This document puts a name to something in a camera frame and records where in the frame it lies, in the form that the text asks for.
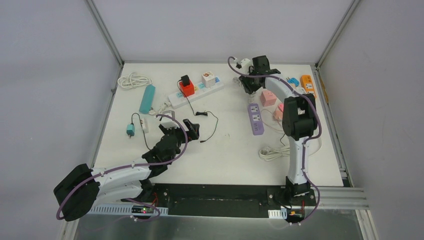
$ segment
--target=teal charger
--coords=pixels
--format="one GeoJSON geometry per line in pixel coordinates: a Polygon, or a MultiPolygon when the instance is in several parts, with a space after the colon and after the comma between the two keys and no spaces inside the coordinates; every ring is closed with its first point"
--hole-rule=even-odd
{"type": "Polygon", "coordinates": [[[152,84],[148,85],[144,90],[143,99],[141,100],[140,113],[148,114],[152,108],[153,97],[155,96],[156,87],[152,84]]]}

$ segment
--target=purple power strip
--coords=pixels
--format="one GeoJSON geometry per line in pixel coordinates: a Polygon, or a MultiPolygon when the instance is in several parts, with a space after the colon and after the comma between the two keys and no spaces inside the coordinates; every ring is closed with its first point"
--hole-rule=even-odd
{"type": "Polygon", "coordinates": [[[252,126],[253,135],[264,134],[264,124],[262,123],[261,112],[259,111],[259,105],[251,103],[247,107],[249,113],[250,125],[252,126]]]}

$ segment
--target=tabletop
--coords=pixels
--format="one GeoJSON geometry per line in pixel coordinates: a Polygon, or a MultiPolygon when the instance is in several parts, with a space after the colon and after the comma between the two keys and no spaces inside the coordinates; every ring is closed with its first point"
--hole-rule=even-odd
{"type": "MultiPolygon", "coordinates": [[[[271,64],[285,77],[300,79],[310,75],[313,83],[316,79],[309,65],[271,64]]],[[[263,135],[253,135],[247,108],[249,96],[243,88],[233,82],[236,73],[225,63],[125,63],[122,76],[137,72],[149,76],[156,87],[152,107],[157,110],[168,100],[168,95],[178,91],[177,81],[188,75],[193,84],[201,82],[202,73],[212,72],[224,83],[224,88],[192,102],[195,112],[211,111],[218,118],[215,134],[206,142],[191,141],[184,155],[168,166],[168,170],[151,178],[152,183],[168,184],[218,184],[218,185],[284,185],[289,170],[289,158],[280,157],[273,161],[259,158],[263,147],[282,147],[281,126],[273,120],[271,113],[262,111],[262,120],[274,129],[264,126],[263,135]]],[[[146,153],[143,133],[140,125],[135,125],[135,136],[126,134],[131,115],[139,113],[145,87],[122,89],[118,86],[101,139],[100,148],[94,167],[111,167],[126,165],[129,161],[146,153]]],[[[259,108],[275,110],[280,103],[262,107],[258,90],[254,102],[259,108]]],[[[339,165],[333,149],[326,118],[320,101],[316,99],[316,110],[322,125],[321,143],[311,141],[309,157],[309,176],[317,186],[343,186],[339,165]]],[[[149,132],[146,141],[153,147],[163,136],[159,129],[160,122],[154,116],[140,114],[147,120],[149,132]]],[[[189,119],[200,124],[199,140],[207,139],[215,128],[216,119],[209,116],[194,116],[190,106],[175,109],[175,117],[182,123],[189,119]]],[[[287,137],[282,142],[288,144],[287,137]]]]}

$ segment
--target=gray wall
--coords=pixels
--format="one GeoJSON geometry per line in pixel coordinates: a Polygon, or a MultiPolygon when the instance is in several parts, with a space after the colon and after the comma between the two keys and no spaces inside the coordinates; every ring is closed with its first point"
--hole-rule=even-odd
{"type": "Polygon", "coordinates": [[[316,63],[352,0],[95,0],[125,61],[316,63]]]}
{"type": "Polygon", "coordinates": [[[424,1],[364,0],[322,67],[382,240],[423,239],[424,1]]]}
{"type": "Polygon", "coordinates": [[[119,67],[82,0],[2,1],[0,33],[0,239],[55,239],[53,189],[92,158],[119,67]]]}

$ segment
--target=orange power strip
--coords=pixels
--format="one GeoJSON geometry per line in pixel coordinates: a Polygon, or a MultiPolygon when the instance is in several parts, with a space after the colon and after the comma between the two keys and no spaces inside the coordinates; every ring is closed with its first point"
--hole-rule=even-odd
{"type": "Polygon", "coordinates": [[[302,84],[302,88],[305,89],[306,93],[313,94],[313,96],[317,98],[317,92],[315,92],[314,83],[312,82],[312,78],[310,75],[301,76],[300,82],[302,84]]]}

